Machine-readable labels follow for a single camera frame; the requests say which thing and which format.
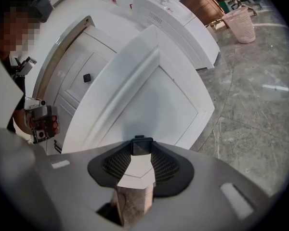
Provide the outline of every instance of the white desk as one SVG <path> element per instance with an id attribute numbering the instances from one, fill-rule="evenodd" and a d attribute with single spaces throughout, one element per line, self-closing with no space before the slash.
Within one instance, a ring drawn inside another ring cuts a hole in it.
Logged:
<path id="1" fill-rule="evenodd" d="M 67 29 L 80 15 L 90 15 L 95 26 L 119 41 L 122 45 L 135 37 L 141 28 L 132 20 L 131 11 L 101 0 L 64 0 L 52 11 L 48 21 L 40 25 L 39 35 L 34 44 L 29 43 L 28 55 L 37 60 L 37 64 L 26 77 L 26 96 L 31 97 L 39 71 L 48 52 Z"/>

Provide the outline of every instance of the marble floor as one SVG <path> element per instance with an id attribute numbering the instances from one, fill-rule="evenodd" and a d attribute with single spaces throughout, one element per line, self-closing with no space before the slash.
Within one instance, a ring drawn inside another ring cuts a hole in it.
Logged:
<path id="1" fill-rule="evenodd" d="M 218 32 L 215 68 L 198 71 L 215 111 L 191 150 L 227 162 L 273 195 L 289 170 L 289 29 L 269 6 L 252 21 L 253 43 Z"/>

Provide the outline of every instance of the gray device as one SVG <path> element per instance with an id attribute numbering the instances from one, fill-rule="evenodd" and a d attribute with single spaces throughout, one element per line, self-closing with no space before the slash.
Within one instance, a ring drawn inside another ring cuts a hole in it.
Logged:
<path id="1" fill-rule="evenodd" d="M 0 130 L 0 189 L 41 230 L 124 230 L 98 212 L 110 202 L 131 155 L 148 153 L 156 176 L 154 200 L 133 231 L 247 230 L 271 203 L 225 162 L 143 136 L 47 156 Z"/>

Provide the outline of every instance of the wooden furniture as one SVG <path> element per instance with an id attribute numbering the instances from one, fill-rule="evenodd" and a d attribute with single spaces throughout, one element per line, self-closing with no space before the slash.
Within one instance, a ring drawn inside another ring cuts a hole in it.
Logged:
<path id="1" fill-rule="evenodd" d="M 180 0 L 206 26 L 225 15 L 216 0 Z"/>

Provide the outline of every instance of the pink trash bin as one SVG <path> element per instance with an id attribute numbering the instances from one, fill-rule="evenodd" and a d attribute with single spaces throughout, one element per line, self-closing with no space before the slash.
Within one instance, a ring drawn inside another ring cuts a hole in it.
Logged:
<path id="1" fill-rule="evenodd" d="M 255 30 L 247 7 L 241 7 L 225 14 L 222 20 L 230 27 L 240 43 L 247 44 L 255 41 Z"/>

